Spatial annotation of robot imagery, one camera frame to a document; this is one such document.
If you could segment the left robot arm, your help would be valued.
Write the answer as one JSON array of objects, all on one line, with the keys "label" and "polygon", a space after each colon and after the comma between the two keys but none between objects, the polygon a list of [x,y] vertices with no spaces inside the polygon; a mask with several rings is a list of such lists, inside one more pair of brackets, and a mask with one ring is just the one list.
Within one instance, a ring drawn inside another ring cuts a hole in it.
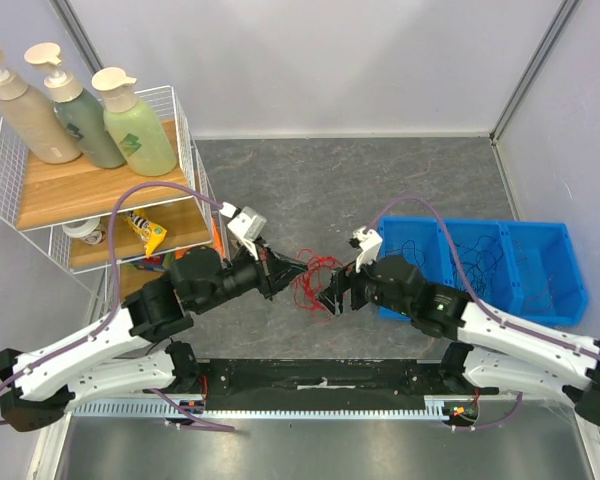
[{"label": "left robot arm", "polygon": [[175,342],[135,359],[127,353],[191,328],[195,316],[248,291],[271,299],[307,269],[265,244],[254,253],[241,248],[231,261],[191,248],[106,317],[36,351],[0,351],[0,425],[29,432],[116,394],[191,392],[200,368],[190,345]]}]

